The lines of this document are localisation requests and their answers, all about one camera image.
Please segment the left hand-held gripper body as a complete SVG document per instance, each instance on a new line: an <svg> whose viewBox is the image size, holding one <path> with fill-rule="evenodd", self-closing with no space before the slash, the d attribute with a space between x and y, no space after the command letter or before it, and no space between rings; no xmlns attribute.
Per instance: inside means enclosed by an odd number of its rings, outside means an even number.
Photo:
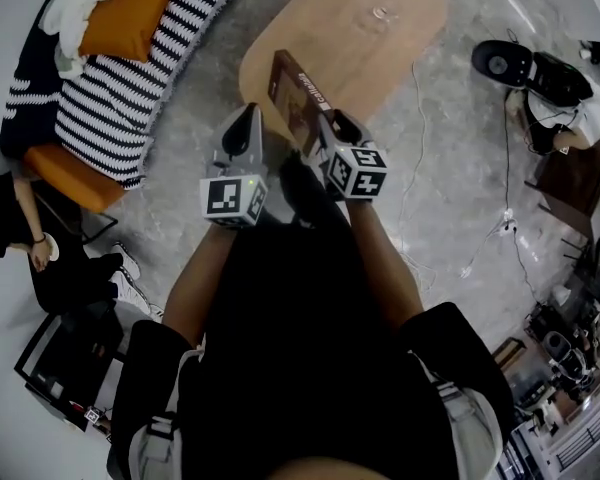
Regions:
<svg viewBox="0 0 600 480"><path fill-rule="evenodd" d="M267 168L213 162L200 181L201 212L211 223L227 228L257 224L268 195Z"/></svg>

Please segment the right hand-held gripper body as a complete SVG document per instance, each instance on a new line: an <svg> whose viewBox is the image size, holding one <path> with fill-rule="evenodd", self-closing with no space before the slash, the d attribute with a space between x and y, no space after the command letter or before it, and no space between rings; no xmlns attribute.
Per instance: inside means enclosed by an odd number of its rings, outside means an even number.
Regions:
<svg viewBox="0 0 600 480"><path fill-rule="evenodd" d="M371 201L380 194L388 174L384 151L336 144L320 147L317 155L326 191L336 201Z"/></svg>

